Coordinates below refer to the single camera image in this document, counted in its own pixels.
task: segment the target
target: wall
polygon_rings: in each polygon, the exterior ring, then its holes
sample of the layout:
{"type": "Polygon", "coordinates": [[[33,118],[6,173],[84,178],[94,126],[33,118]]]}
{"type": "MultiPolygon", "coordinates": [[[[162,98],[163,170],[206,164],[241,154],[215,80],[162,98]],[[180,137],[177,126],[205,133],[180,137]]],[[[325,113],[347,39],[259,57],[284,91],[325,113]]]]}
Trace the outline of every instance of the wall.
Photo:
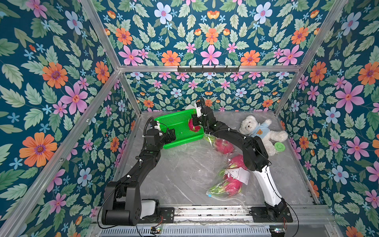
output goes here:
{"type": "MultiPolygon", "coordinates": [[[[0,225],[106,82],[107,71],[113,72],[92,28],[76,0],[0,3],[0,225]],[[77,87],[81,93],[75,107],[70,94],[77,87]],[[40,156],[34,148],[40,148],[40,156]]],[[[27,219],[22,237],[85,236],[134,124],[135,114],[120,86],[117,82],[91,120],[27,219]],[[92,177],[83,185],[80,177],[86,170],[92,177]],[[52,209],[59,196],[65,202],[60,210],[52,209]]]]}
{"type": "Polygon", "coordinates": [[[378,1],[349,1],[281,114],[320,202],[349,237],[378,231],[378,10],[378,1]]]}

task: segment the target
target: floral wallpaper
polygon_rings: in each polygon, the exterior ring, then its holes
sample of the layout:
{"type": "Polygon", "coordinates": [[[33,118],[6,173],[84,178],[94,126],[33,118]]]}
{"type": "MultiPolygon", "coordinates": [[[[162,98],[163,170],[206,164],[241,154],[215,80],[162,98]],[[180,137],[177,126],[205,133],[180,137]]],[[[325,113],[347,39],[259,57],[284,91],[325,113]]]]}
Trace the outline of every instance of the floral wallpaper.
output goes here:
{"type": "Polygon", "coordinates": [[[343,10],[281,112],[282,125],[322,204],[348,236],[377,236],[379,6],[343,10]]]}
{"type": "MultiPolygon", "coordinates": [[[[0,3],[0,225],[113,72],[78,1],[0,3]]],[[[135,114],[119,81],[18,236],[85,236],[135,114]]]]}
{"type": "Polygon", "coordinates": [[[299,64],[333,2],[109,0],[94,5],[124,65],[253,66],[299,64]]]}

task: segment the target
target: orange flower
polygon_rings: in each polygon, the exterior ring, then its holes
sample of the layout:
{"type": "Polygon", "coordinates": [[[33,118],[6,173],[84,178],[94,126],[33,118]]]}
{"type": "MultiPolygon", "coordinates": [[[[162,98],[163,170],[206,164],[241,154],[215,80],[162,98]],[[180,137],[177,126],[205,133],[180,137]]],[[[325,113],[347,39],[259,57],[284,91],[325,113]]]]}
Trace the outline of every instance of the orange flower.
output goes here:
{"type": "Polygon", "coordinates": [[[212,101],[211,100],[206,100],[205,101],[205,105],[208,106],[208,107],[211,107],[212,106],[212,101]]]}
{"type": "Polygon", "coordinates": [[[301,148],[303,148],[304,150],[307,149],[309,147],[309,141],[308,141],[308,138],[306,137],[301,137],[300,138],[300,141],[299,141],[299,145],[301,148]]]}
{"type": "Polygon", "coordinates": [[[255,52],[255,50],[251,50],[250,53],[246,52],[241,58],[242,66],[255,66],[257,62],[259,62],[260,58],[259,52],[255,52]]]}
{"type": "Polygon", "coordinates": [[[32,167],[37,162],[37,167],[46,165],[46,160],[54,155],[57,149],[56,142],[53,142],[54,138],[52,135],[48,134],[45,137],[43,132],[36,132],[34,134],[34,139],[32,137],[27,137],[22,144],[26,148],[20,149],[20,158],[27,158],[24,160],[24,164],[32,167]]]}
{"type": "Polygon", "coordinates": [[[220,16],[219,11],[208,11],[207,16],[209,19],[217,19],[220,16]]]}
{"type": "Polygon", "coordinates": [[[162,54],[162,62],[165,66],[179,66],[180,58],[178,57],[177,52],[172,52],[168,50],[167,53],[162,54]]]}
{"type": "Polygon", "coordinates": [[[107,11],[107,13],[108,13],[108,16],[111,17],[112,19],[116,18],[116,13],[114,13],[113,11],[107,11]]]}
{"type": "Polygon", "coordinates": [[[195,30],[195,35],[197,36],[201,35],[201,30],[200,29],[195,30]]]}
{"type": "Polygon", "coordinates": [[[379,140],[373,140],[373,148],[376,148],[375,154],[379,157],[379,140]]]}
{"type": "Polygon", "coordinates": [[[209,44],[214,44],[215,42],[217,42],[218,33],[216,32],[215,28],[210,28],[208,32],[205,34],[205,36],[206,36],[205,40],[209,44]]]}
{"type": "Polygon", "coordinates": [[[125,31],[124,28],[116,29],[116,37],[118,37],[118,41],[125,45],[131,44],[133,41],[133,38],[130,36],[130,32],[128,30],[125,31]]]}
{"type": "Polygon", "coordinates": [[[62,86],[66,85],[66,82],[69,78],[66,76],[66,69],[62,69],[62,65],[59,63],[55,64],[53,62],[49,63],[49,67],[44,67],[42,69],[44,74],[42,74],[45,81],[48,81],[47,84],[51,87],[59,89],[62,86]]]}
{"type": "Polygon", "coordinates": [[[151,101],[151,100],[145,100],[143,102],[143,104],[147,107],[147,108],[152,108],[154,107],[154,103],[151,101]]]}
{"type": "Polygon", "coordinates": [[[120,145],[120,142],[119,142],[118,137],[114,137],[111,142],[111,151],[116,152],[119,145],[120,145]]]}
{"type": "Polygon", "coordinates": [[[132,130],[133,131],[133,128],[134,128],[134,125],[136,124],[136,121],[134,120],[133,122],[132,122],[132,127],[130,128],[130,130],[132,130]]]}
{"type": "Polygon", "coordinates": [[[367,83],[372,85],[375,80],[379,80],[379,62],[374,62],[374,64],[368,63],[365,68],[359,71],[360,76],[358,76],[358,81],[362,81],[363,85],[367,83]]]}
{"type": "Polygon", "coordinates": [[[262,105],[263,105],[263,107],[268,108],[268,107],[272,106],[273,103],[274,103],[274,101],[273,101],[272,99],[268,99],[268,100],[265,100],[265,101],[262,103],[262,105]]]}
{"type": "Polygon", "coordinates": [[[310,73],[311,81],[313,83],[319,83],[322,81],[325,77],[326,73],[326,64],[324,62],[318,62],[316,65],[313,66],[312,71],[310,73]]]}
{"type": "Polygon", "coordinates": [[[301,27],[299,30],[296,30],[295,33],[293,33],[292,44],[300,44],[305,40],[305,38],[308,36],[308,27],[304,29],[304,27],[301,27]]]}
{"type": "Polygon", "coordinates": [[[319,12],[320,12],[319,10],[314,10],[314,11],[312,11],[312,13],[310,14],[310,17],[311,17],[312,19],[315,18],[315,17],[318,15],[319,12]]]}
{"type": "Polygon", "coordinates": [[[225,36],[230,35],[230,29],[225,28],[224,31],[222,32],[225,36]]]}
{"type": "Polygon", "coordinates": [[[75,225],[79,225],[82,219],[83,219],[83,216],[78,217],[78,219],[76,219],[75,221],[75,225]]]}
{"type": "Polygon", "coordinates": [[[355,228],[354,226],[348,226],[346,230],[346,235],[349,237],[363,237],[363,234],[361,232],[358,232],[357,228],[355,228]]]}
{"type": "Polygon", "coordinates": [[[315,185],[315,182],[313,182],[313,180],[311,180],[310,184],[311,184],[313,190],[315,191],[316,196],[319,197],[320,194],[318,193],[318,187],[317,187],[317,185],[315,185]]]}
{"type": "Polygon", "coordinates": [[[97,79],[102,83],[105,83],[109,78],[108,66],[104,62],[97,62],[95,72],[97,73],[97,79]]]}

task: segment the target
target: green leaf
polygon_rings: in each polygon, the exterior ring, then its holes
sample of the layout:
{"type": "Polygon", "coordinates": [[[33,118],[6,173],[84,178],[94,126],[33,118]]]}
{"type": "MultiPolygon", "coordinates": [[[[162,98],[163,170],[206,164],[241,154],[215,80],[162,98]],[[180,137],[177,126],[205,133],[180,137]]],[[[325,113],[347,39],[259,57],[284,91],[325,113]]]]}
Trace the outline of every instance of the green leaf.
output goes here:
{"type": "Polygon", "coordinates": [[[5,77],[9,80],[10,83],[14,83],[19,89],[21,89],[22,82],[24,81],[22,78],[22,73],[20,69],[11,64],[3,64],[1,67],[2,73],[4,73],[5,77]]]}

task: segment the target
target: marble surface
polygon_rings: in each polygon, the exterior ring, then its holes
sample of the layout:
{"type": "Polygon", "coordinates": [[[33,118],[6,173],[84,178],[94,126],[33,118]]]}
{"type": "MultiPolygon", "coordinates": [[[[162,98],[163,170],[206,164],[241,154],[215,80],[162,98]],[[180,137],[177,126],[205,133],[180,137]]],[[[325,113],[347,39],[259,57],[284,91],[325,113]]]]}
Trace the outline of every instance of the marble surface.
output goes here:
{"type": "MultiPolygon", "coordinates": [[[[136,163],[135,157],[140,153],[143,143],[143,127],[151,116],[157,118],[169,112],[144,112],[137,135],[128,156],[124,174],[136,163]]],[[[272,130],[282,127],[272,112],[215,112],[217,120],[226,123],[232,129],[239,129],[242,120],[254,115],[258,122],[270,118],[272,130]]],[[[270,157],[271,174],[278,191],[289,204],[313,204],[313,199],[305,186],[296,167],[289,141],[284,142],[286,150],[270,157]]],[[[161,205],[234,205],[237,200],[220,201],[208,197],[205,193],[213,185],[213,180],[225,165],[225,155],[211,148],[205,139],[161,150],[161,159],[142,183],[141,197],[159,199],[161,205]]],[[[237,196],[246,205],[262,205],[263,192],[257,179],[250,175],[248,185],[243,187],[244,196],[237,196]]]]}

